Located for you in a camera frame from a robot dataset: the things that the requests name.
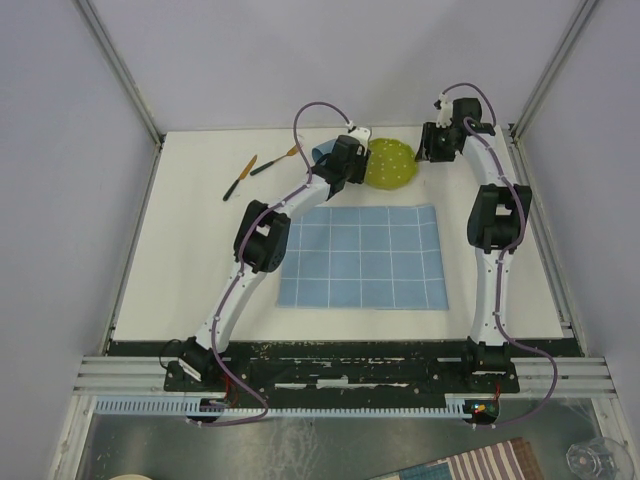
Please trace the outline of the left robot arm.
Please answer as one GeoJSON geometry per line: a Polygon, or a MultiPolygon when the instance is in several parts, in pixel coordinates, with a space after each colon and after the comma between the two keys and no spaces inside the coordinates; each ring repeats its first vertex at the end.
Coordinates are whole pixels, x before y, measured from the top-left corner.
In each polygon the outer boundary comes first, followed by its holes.
{"type": "Polygon", "coordinates": [[[338,136],[324,159],[308,169],[305,180],[283,198],[264,203],[251,201],[233,244],[233,264],[227,284],[209,318],[188,338],[178,357],[187,379],[209,390],[221,378],[216,360],[253,292],[285,258],[292,223],[341,192],[347,183],[364,182],[370,156],[371,131],[353,127],[338,136]]]}

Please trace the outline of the blue checked cloth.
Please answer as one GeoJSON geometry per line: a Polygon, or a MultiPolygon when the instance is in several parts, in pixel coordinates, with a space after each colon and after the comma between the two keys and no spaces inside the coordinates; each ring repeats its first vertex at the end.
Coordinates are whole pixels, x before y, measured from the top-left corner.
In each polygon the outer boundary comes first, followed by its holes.
{"type": "Polygon", "coordinates": [[[446,311],[434,206],[316,207],[292,223],[281,308],[446,311]]]}

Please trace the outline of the green dotted plate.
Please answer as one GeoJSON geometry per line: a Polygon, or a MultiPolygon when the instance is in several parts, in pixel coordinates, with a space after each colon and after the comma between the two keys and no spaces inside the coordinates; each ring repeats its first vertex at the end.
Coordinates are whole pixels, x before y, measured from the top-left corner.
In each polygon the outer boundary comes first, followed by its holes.
{"type": "Polygon", "coordinates": [[[369,160],[364,183],[379,190],[393,191],[407,186],[417,175],[412,148],[400,140],[376,138],[369,142],[369,160]]]}

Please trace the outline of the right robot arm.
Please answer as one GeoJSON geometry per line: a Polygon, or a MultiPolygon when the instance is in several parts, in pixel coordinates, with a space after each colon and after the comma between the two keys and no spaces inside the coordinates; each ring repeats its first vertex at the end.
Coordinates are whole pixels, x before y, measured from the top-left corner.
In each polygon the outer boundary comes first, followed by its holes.
{"type": "Polygon", "coordinates": [[[482,121],[478,99],[451,101],[441,94],[435,108],[438,117],[423,125],[416,160],[443,163],[461,155],[479,184],[466,227],[477,265],[476,304],[458,370],[463,386],[481,391],[512,367],[505,321],[508,277],[524,239],[532,191],[507,174],[496,151],[495,126],[482,121]]]}

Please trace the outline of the orange knife green handle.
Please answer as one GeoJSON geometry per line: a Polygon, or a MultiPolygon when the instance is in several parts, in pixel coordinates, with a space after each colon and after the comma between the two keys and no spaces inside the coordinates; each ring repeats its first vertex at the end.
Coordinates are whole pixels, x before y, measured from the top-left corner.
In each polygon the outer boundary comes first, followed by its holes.
{"type": "Polygon", "coordinates": [[[258,155],[254,155],[250,159],[250,161],[246,164],[244,169],[241,171],[241,173],[238,175],[238,177],[234,180],[234,182],[231,184],[231,186],[228,188],[228,190],[223,195],[222,200],[224,202],[226,202],[226,201],[228,201],[230,199],[231,195],[234,193],[234,191],[237,188],[237,186],[239,185],[239,183],[249,175],[250,171],[252,170],[252,168],[254,167],[255,163],[257,162],[257,159],[258,159],[258,155]]]}

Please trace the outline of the blue cup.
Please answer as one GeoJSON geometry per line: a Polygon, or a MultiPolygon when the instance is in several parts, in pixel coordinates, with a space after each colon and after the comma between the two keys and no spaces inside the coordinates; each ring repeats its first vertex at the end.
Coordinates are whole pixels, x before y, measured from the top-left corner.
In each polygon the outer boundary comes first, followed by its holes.
{"type": "Polygon", "coordinates": [[[313,147],[311,150],[313,162],[317,164],[325,155],[330,154],[333,150],[334,144],[335,140],[332,139],[313,147]]]}

